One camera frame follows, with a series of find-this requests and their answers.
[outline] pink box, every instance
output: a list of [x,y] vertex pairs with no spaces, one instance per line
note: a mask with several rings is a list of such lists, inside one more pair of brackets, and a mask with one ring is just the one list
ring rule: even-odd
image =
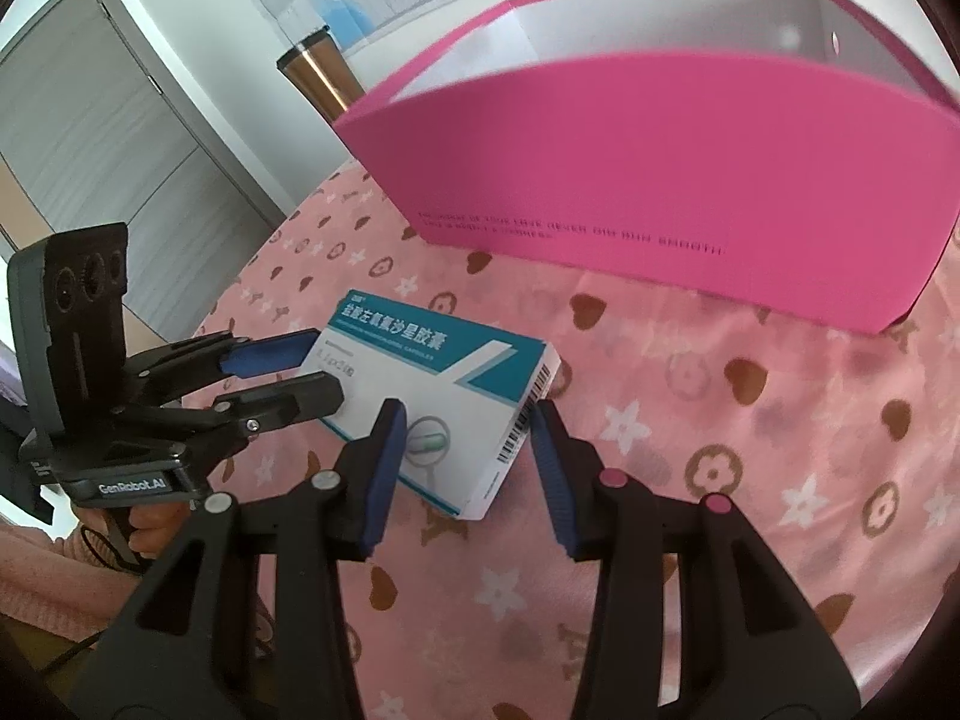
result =
[[336,130],[425,240],[854,331],[960,213],[944,85],[848,0],[510,0]]

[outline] gray wooden door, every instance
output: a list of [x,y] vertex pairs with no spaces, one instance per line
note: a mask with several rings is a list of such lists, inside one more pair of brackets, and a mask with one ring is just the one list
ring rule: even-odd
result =
[[127,304],[168,341],[197,328],[272,230],[98,0],[60,0],[0,63],[0,153],[54,230],[130,225]]

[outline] human hand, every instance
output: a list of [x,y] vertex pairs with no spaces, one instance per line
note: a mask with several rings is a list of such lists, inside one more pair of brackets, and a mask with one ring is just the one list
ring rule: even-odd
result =
[[[92,531],[107,536],[103,509],[82,509],[72,506],[77,519]],[[160,555],[190,515],[187,503],[140,504],[130,509],[130,548],[147,559]]]

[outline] door frame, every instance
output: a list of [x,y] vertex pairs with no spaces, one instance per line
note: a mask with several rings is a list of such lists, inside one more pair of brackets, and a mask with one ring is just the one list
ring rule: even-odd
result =
[[[0,49],[0,64],[29,32],[62,0],[48,0],[31,16],[6,46]],[[140,31],[140,27],[130,11],[126,9],[122,0],[97,0],[104,11],[104,15],[113,26],[117,37],[127,47],[127,51],[140,66],[143,74],[154,84],[157,93],[166,101],[174,115],[181,121],[194,137],[200,148],[208,153],[214,164],[236,186],[237,191],[251,205],[251,208],[270,225],[271,228],[280,226],[285,219],[285,213],[275,204],[263,188],[253,179],[243,163],[234,155],[226,143],[217,134],[217,131],[200,113],[200,109],[193,103],[190,95],[184,92],[174,74],[167,68],[154,50],[147,37]]]

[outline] tablecloth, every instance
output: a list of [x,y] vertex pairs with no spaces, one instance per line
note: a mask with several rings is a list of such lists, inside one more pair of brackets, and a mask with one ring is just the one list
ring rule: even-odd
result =
[[[348,163],[277,229],[200,332],[323,327],[352,288],[552,341],[563,367],[550,395],[570,432],[657,494],[731,495],[865,696],[957,569],[960,229],[909,319],[856,337],[689,290],[434,247]],[[256,383],[229,379],[190,404]],[[330,467],[340,445],[320,424],[264,435],[214,485],[242,500],[284,493]],[[664,699],[678,679],[673,569],[665,562]],[[342,570],[368,716],[567,717],[596,577],[555,543],[528,448],[482,522],[398,488],[373,559]],[[272,603],[269,576],[261,590]]]

